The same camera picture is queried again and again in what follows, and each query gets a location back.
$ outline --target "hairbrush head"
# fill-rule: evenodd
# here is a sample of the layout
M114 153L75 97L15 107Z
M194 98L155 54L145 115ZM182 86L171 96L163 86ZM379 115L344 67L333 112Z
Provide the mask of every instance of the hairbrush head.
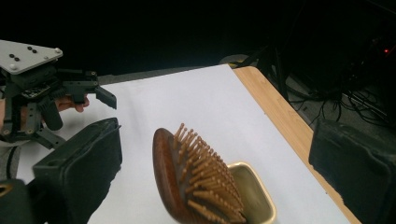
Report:
M163 204L179 223L246 223L227 165L193 129L158 129L153 164Z

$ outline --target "wooden table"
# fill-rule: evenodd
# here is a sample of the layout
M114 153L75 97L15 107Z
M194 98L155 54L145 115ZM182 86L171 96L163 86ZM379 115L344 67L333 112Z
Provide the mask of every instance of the wooden table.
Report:
M308 162L309 150L313 137L312 129L298 113L280 95L268 79L255 67L234 69L236 75L262 108L264 113L279 129L296 154L311 171L319 184L332 197L346 218L351 223L360 223L352 212L344 205L341 196Z
M62 112L57 132L69 139L97 120L119 119L122 168L91 223L175 222L155 185L151 148L157 128L172 132L181 121L227 163L247 161L256 170L273 198L276 223L358 222L309 165L312 130L256 68L224 64L103 87L117 96L117 110L89 95L84 113ZM31 167L50 152L33 142L23 147L18 177L28 182Z

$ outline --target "hairbrush bristle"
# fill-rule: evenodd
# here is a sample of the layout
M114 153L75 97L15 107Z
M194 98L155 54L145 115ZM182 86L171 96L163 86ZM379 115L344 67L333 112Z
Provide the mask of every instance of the hairbrush bristle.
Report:
M233 176L214 149L181 123L173 150L179 193L190 210L213 223L245 223Z

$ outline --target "white mounting plate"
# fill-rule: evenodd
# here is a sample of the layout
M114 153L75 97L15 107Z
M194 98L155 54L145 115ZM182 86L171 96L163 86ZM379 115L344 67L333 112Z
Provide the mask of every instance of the white mounting plate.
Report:
M60 49L0 40L0 66L11 75L17 75L64 54Z

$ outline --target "white paper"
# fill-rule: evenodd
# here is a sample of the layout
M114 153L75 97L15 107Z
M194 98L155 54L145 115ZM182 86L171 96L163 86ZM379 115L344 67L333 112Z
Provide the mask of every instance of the white paper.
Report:
M61 113L64 126L56 132L68 139L113 117L121 125L121 170L90 223L176 223L158 193L151 152L154 132L165 128L174 133L181 122L227 164L245 161L253 167L276 205L276 223L348 223L228 65L103 88L117 96L117 110L90 95L85 112ZM48 153L36 143L26 144L18 178L31 181L31 167Z

